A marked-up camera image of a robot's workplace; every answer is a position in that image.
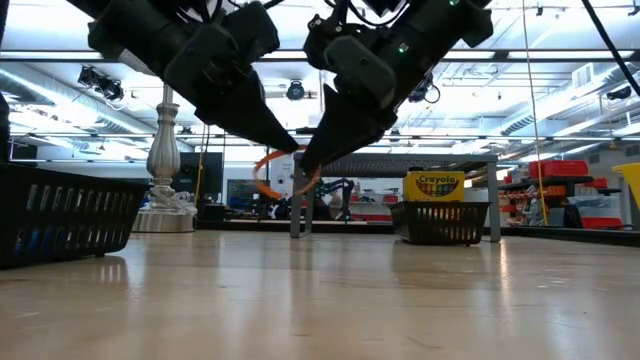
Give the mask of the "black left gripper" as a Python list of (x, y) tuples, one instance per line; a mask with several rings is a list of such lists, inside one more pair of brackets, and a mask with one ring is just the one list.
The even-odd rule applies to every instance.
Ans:
[(166, 66), (164, 80), (196, 107), (195, 115), (205, 124), (291, 153), (298, 143), (267, 106), (252, 66), (278, 47), (267, 10), (251, 2), (219, 23), (198, 25)]

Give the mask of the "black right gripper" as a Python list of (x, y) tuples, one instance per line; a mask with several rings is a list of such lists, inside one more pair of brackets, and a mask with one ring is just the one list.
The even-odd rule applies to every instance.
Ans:
[(336, 10), (308, 22), (310, 65), (334, 74), (323, 85), (324, 113), (300, 160), (309, 172), (377, 142), (397, 107), (424, 76), (426, 9), (406, 9), (390, 26), (348, 23)]

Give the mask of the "orange rubber band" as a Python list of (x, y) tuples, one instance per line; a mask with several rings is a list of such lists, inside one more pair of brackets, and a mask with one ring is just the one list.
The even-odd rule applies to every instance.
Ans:
[(275, 200), (301, 196), (311, 190), (320, 179), (321, 167), (309, 172), (300, 167), (298, 156), (305, 150), (305, 145), (293, 153), (275, 150), (258, 160), (252, 169), (256, 189)]

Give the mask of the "yellow Crayola crayon box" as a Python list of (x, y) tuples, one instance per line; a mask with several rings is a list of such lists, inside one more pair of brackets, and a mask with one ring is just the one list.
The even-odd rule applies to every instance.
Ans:
[(460, 171), (409, 171), (403, 199), (418, 202), (462, 202), (465, 175)]

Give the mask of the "black mesh plastic basket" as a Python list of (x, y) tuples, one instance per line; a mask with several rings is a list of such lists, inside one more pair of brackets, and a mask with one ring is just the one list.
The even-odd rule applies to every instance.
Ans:
[(147, 187), (0, 164), (0, 269), (125, 248)]
[(478, 244), (489, 202), (404, 201), (390, 206), (392, 225), (412, 245)]

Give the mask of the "black monitor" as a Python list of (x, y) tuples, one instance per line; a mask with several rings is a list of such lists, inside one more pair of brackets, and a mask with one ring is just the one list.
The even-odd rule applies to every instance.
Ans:
[(199, 199), (218, 200), (222, 194), (223, 156), (220, 152), (180, 154), (180, 169), (172, 187), (177, 192), (195, 194)]

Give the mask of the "white shade silver table lamp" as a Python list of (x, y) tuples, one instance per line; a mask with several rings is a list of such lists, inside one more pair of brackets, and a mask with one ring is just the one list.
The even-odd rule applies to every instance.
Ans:
[(157, 131), (149, 150), (146, 170), (152, 180), (149, 202), (138, 212), (133, 226), (136, 233), (187, 233), (194, 231), (196, 208), (189, 192), (176, 192), (173, 178), (181, 168), (174, 127), (179, 106), (173, 90), (163, 85), (162, 101), (157, 105)]

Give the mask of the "black ceiling spotlight cluster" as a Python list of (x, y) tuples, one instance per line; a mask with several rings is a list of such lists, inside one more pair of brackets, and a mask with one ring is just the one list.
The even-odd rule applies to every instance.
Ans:
[(83, 66), (77, 82), (85, 87), (92, 88), (101, 94), (105, 100), (120, 101), (124, 98), (121, 81), (100, 74), (94, 67)]

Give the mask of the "black overhead beam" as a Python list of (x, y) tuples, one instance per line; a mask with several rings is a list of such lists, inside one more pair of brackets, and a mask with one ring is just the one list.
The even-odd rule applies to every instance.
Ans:
[[(602, 49), (454, 49), (445, 63), (613, 63), (614, 57)], [(3, 50), (0, 62), (30, 63), (117, 63), (95, 51)]]

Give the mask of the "red storage bin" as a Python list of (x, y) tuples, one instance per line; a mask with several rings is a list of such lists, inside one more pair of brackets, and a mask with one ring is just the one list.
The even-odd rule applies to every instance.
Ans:
[(582, 177), (589, 175), (588, 165), (584, 160), (542, 160), (529, 164), (531, 178), (546, 177)]

